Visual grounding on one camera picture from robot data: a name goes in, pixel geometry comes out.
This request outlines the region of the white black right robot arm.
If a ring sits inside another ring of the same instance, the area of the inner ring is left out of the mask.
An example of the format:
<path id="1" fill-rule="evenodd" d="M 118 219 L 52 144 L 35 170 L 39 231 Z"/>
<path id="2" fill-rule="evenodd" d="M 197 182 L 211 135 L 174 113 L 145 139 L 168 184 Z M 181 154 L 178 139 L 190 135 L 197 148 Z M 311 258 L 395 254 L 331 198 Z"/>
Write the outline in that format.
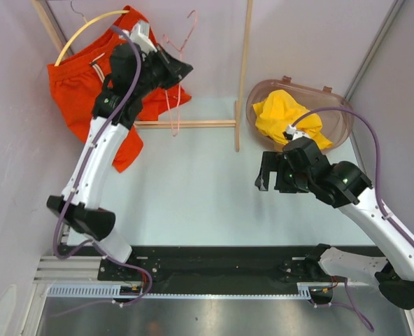
<path id="1" fill-rule="evenodd" d="M 306 256 L 306 273 L 314 281 L 345 277 L 377 288 L 395 306 L 414 309 L 414 236 L 394 216 L 383 214 L 371 180 L 348 161 L 329 162 L 314 140 L 300 137 L 284 151 L 265 151 L 255 186 L 285 194 L 312 193 L 356 223 L 381 250 L 381 257 L 345 252 L 319 244 Z"/>

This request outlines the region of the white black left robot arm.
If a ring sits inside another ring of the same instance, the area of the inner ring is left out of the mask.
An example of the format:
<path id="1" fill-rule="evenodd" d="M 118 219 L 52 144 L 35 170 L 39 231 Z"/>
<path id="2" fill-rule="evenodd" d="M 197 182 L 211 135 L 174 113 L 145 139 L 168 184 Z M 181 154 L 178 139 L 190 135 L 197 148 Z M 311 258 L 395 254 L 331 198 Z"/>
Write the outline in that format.
<path id="1" fill-rule="evenodd" d="M 114 48 L 110 73 L 92 109 L 90 130 L 69 182 L 60 195 L 51 195 L 47 208 L 76 232 L 96 242 L 115 259 L 113 271 L 121 279 L 133 278 L 138 263 L 132 248 L 115 229 L 116 216 L 100 207 L 108 168 L 143 110 L 143 100 L 157 88 L 168 90 L 192 70 L 160 45 L 142 51 L 128 43 Z"/>

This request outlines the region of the yellow shorts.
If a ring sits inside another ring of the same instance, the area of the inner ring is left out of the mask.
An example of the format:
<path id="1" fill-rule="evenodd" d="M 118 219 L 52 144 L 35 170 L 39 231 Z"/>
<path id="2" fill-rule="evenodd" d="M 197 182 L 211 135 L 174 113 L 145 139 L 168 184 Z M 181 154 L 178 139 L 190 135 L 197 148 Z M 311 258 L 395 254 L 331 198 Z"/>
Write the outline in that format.
<path id="1" fill-rule="evenodd" d="M 297 119 L 309 112 L 285 90 L 271 92 L 266 99 L 253 104 L 252 108 L 256 116 L 255 127 L 258 132 L 281 145 L 287 144 L 287 139 L 283 135 L 287 126 L 293 125 Z M 321 150 L 324 150 L 334 144 L 321 133 L 322 127 L 322 120 L 315 113 L 301 120 L 296 126 L 298 130 L 307 133 Z"/>

